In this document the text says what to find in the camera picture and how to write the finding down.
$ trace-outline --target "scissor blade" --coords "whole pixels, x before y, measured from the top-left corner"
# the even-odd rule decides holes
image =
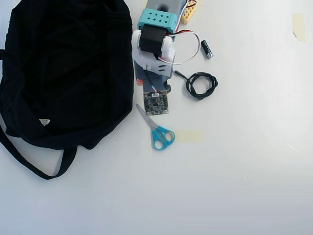
[[[152,121],[151,118],[149,118],[148,115],[146,115],[146,111],[144,111],[139,104],[136,104],[139,112],[141,113],[141,115],[143,116],[143,118],[146,120],[147,124],[150,126],[151,129],[157,129],[158,128],[158,125]]]

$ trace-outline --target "white wire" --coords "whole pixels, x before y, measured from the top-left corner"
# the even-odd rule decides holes
[[[182,17],[182,15],[184,14],[184,11],[185,11],[185,9],[186,9],[186,7],[187,7],[187,5],[188,5],[189,2],[190,2],[190,0],[187,0],[187,1],[186,1],[186,4],[185,4],[184,8],[182,9],[182,11],[181,11],[181,13],[180,13],[180,15],[179,15],[179,18],[178,18],[178,20],[177,20],[177,25],[176,25],[176,27],[175,27],[175,32],[177,32],[177,30],[178,30],[178,27],[179,27],[179,25],[180,25],[181,17]]]
[[[169,62],[169,61],[166,61],[166,60],[163,60],[161,57],[159,57],[158,59],[166,64],[170,64],[170,65],[183,65],[189,61],[191,61],[200,51],[200,48],[201,48],[201,43],[200,43],[200,37],[197,33],[195,32],[183,32],[183,33],[180,33],[180,34],[175,34],[175,35],[169,35],[168,37],[177,37],[179,35],[182,35],[182,34],[194,34],[196,37],[197,37],[197,40],[198,40],[198,49],[197,49],[197,52],[196,54],[194,54],[194,56],[192,56],[190,59],[186,60],[185,62],[182,62],[182,63],[172,63],[172,62]]]

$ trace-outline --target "scissors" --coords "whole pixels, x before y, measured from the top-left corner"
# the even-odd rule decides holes
[[[166,130],[165,128],[157,125],[154,121],[152,121],[152,119],[148,115],[146,115],[146,112],[139,106],[139,104],[136,104],[136,106],[138,110],[140,111],[141,115],[143,116],[143,118],[146,120],[146,122],[150,126],[151,133],[152,133],[152,146],[154,149],[164,150],[169,145],[174,143],[175,133],[173,131]],[[162,146],[158,148],[156,143],[160,143]]]

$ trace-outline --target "bag strap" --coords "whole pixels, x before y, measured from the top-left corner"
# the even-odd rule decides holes
[[[8,137],[5,135],[4,131],[0,127],[0,142],[3,144],[3,146],[13,155],[13,157],[18,160],[22,165],[26,166],[28,169],[30,169],[32,172],[34,172],[39,177],[45,179],[45,180],[51,180],[54,178],[57,178],[61,175],[63,175],[69,166],[72,164],[72,162],[75,159],[77,147],[72,149],[65,149],[62,156],[62,162],[59,172],[55,176],[49,176],[44,174],[41,170],[37,169],[35,166],[33,166],[31,163],[29,163],[14,147],[12,142],[8,139]]]

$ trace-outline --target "black fabric bag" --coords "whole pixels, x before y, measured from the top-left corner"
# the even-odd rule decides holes
[[[64,174],[77,146],[93,149],[132,110],[132,20],[123,0],[22,0],[12,10],[0,84],[6,133],[64,150],[48,176],[0,128],[0,142],[44,179]]]

